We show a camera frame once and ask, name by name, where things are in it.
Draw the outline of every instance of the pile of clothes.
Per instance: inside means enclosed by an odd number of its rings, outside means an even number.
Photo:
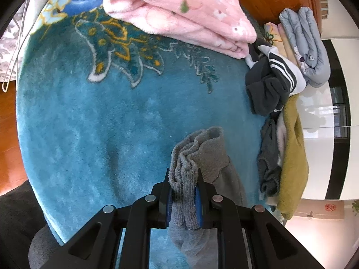
[[[261,129],[257,158],[260,192],[273,210],[278,206],[282,215],[290,219],[308,178],[295,103],[307,85],[319,88],[328,81],[330,64],[310,8],[302,7],[298,13],[284,9],[279,19],[279,25],[264,25],[266,41],[257,39],[249,45],[245,61],[250,70],[245,85],[252,113],[269,116]]]

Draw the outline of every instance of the wooden floor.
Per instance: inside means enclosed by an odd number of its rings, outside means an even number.
[[[7,93],[0,90],[0,195],[27,179],[18,141],[15,98],[15,82],[10,82]]]

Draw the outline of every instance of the olive yellow fabric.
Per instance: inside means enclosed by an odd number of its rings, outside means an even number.
[[[291,219],[302,198],[308,180],[309,167],[304,150],[303,130],[296,102],[299,94],[291,96],[283,110],[287,128],[282,174],[277,208],[287,220]]]

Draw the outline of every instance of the white stripe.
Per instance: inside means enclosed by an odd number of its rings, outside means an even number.
[[[284,64],[282,64],[281,62],[279,62],[279,61],[277,61],[275,59],[269,59],[269,61],[270,62],[275,62],[275,63],[279,64],[280,66],[282,66],[282,68],[283,68],[282,73],[284,71],[285,73],[283,73],[283,75],[288,77],[288,80],[290,81],[290,92],[292,92],[293,91],[292,89],[294,89],[294,80],[293,80],[292,76],[288,73],[288,71],[287,71],[286,67],[284,66]],[[281,68],[279,66],[277,66],[277,65],[269,63],[269,66],[271,68],[273,68],[275,66],[276,69],[281,70]]]
[[[289,90],[289,93],[291,93],[291,92],[292,92],[292,88],[293,88],[293,83],[292,83],[292,81],[287,77],[286,74],[283,73],[283,70],[282,70],[279,66],[277,66],[277,65],[271,65],[271,68],[276,68],[276,69],[278,69],[278,70],[281,71],[281,73],[288,79],[288,81],[290,82],[290,90]]]

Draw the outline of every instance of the pink fabric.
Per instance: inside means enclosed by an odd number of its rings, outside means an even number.
[[[203,46],[234,58],[248,54],[256,32],[238,0],[103,0],[111,17],[146,33]]]

